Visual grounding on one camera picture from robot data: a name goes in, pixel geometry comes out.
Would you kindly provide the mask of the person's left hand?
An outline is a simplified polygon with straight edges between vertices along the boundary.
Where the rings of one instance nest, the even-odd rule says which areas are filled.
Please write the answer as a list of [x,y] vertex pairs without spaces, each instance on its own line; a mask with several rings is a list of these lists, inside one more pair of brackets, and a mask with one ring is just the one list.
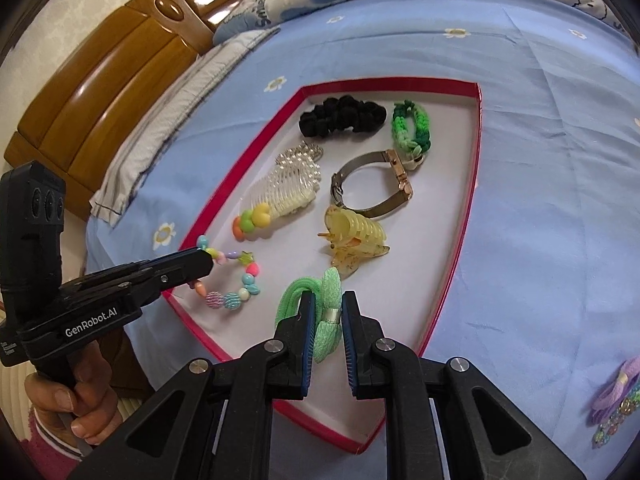
[[96,341],[73,357],[73,389],[50,382],[37,373],[25,379],[25,390],[40,425],[66,444],[80,440],[98,445],[122,423],[118,397],[110,386],[111,365]]

